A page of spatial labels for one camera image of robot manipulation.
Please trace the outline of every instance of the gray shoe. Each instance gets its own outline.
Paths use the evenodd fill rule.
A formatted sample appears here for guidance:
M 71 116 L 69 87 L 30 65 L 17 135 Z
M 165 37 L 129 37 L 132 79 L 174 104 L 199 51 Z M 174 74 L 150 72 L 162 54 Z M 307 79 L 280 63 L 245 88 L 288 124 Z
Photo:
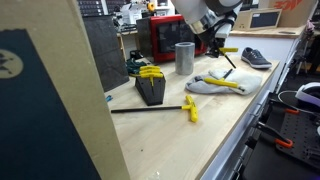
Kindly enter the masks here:
M 271 68 L 272 64 L 268 62 L 258 50 L 253 50 L 249 47 L 245 48 L 242 52 L 241 60 L 250 64 L 251 67 L 256 69 Z

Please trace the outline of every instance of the wire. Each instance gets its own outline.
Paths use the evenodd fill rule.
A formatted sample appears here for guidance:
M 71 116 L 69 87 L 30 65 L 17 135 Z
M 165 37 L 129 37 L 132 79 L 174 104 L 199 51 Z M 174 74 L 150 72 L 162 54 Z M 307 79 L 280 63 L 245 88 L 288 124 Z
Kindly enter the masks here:
M 285 103 L 285 102 L 281 99 L 281 94 L 283 94 L 283 93 L 288 93 L 288 92 L 289 92 L 289 93 L 297 93 L 297 91 L 291 91 L 291 90 L 287 90 L 287 91 L 282 91 L 282 92 L 280 92 L 280 93 L 278 94 L 278 99 L 279 99 L 280 102 L 282 102 L 283 104 L 285 104 L 285 105 L 287 105 L 287 106 L 289 106 L 289 107 L 292 107 L 293 109 L 296 109 L 296 110 L 299 110 L 299 111 L 301 111 L 301 112 L 305 112 L 305 113 L 312 114 L 312 115 L 315 115 L 315 116 L 317 116 L 317 117 L 320 117 L 320 113 L 316 113 L 316 112 L 312 112 L 312 111 L 300 109 L 300 108 L 297 108 L 297 107 L 295 107 L 295 106 L 292 106 L 292 105 L 290 105 L 290 104 Z

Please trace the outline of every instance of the black rod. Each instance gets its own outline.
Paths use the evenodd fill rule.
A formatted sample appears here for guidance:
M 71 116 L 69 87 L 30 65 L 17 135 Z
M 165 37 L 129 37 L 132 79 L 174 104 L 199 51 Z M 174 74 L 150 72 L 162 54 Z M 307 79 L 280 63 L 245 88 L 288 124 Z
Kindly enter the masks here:
M 161 110 L 170 110 L 170 109 L 181 109 L 181 106 L 157 107 L 157 108 L 136 108 L 136 109 L 116 109 L 116 110 L 111 110 L 111 113 L 161 111 Z
M 223 79 L 227 79 L 227 77 L 229 76 L 229 74 L 232 72 L 232 69 L 230 69 L 222 78 Z
M 229 63 L 232 65 L 232 67 L 234 67 L 235 69 L 237 68 L 226 54 L 224 54 L 224 57 L 229 61 Z

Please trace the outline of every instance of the workbench surface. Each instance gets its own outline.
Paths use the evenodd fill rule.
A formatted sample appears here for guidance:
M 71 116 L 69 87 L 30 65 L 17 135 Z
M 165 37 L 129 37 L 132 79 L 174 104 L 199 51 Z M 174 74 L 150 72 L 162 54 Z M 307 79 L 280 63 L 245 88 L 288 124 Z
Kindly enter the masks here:
M 255 70 L 230 56 L 237 70 L 251 72 L 263 78 L 262 86 L 271 78 L 278 61 L 268 70 Z M 186 105 L 185 96 L 191 95 L 199 120 L 190 121 L 187 110 L 166 110 L 111 114 L 131 179 L 196 179 L 200 178 L 210 162 L 228 139 L 246 110 L 252 105 L 260 89 L 247 95 L 189 92 L 185 84 L 192 77 L 207 74 L 214 68 L 230 69 L 224 57 L 195 59 L 193 74 L 175 73 L 174 62 L 159 65 L 166 79 L 162 106 Z M 135 79 L 105 95 L 111 95 L 110 110 L 147 107 L 134 86 Z

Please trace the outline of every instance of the white label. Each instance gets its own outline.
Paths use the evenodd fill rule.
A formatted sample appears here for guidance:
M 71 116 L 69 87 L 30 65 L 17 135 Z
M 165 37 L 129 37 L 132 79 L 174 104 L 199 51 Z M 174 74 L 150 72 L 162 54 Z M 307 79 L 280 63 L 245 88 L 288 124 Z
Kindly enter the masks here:
M 0 49 L 0 79 L 18 76 L 23 70 L 23 62 L 16 54 Z
M 253 14 L 252 17 L 260 17 L 260 13 L 258 13 L 258 14 Z

